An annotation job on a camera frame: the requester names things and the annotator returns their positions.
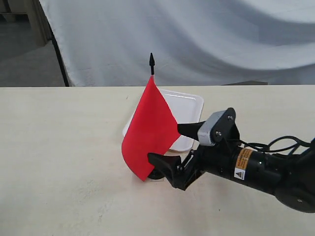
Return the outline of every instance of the white tray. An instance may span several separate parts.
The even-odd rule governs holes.
[[[178,124],[199,122],[204,103],[202,97],[163,89],[159,89],[159,91],[166,100]],[[123,136],[125,136],[129,128],[133,114],[123,129]],[[170,149],[174,151],[187,151],[192,148],[192,145],[193,139],[181,136]]]

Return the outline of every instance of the white curtain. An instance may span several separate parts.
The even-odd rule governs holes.
[[[40,0],[75,86],[315,84],[314,0]]]

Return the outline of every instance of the floor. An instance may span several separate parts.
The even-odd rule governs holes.
[[[27,19],[0,16],[0,87],[64,87],[52,43],[37,47]]]

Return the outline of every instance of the white table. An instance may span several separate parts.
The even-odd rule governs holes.
[[[315,86],[166,89],[204,97],[202,119],[234,107],[246,141],[315,136]],[[142,91],[0,89],[1,236],[314,235],[315,214],[211,174],[186,192],[137,179],[121,142]]]

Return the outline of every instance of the yellow warning sticker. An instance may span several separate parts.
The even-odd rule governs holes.
[[[248,160],[251,157],[253,150],[243,148],[240,151],[240,154],[237,157],[235,169],[234,169],[234,177],[239,178],[241,180],[245,179],[246,167],[248,164]]]

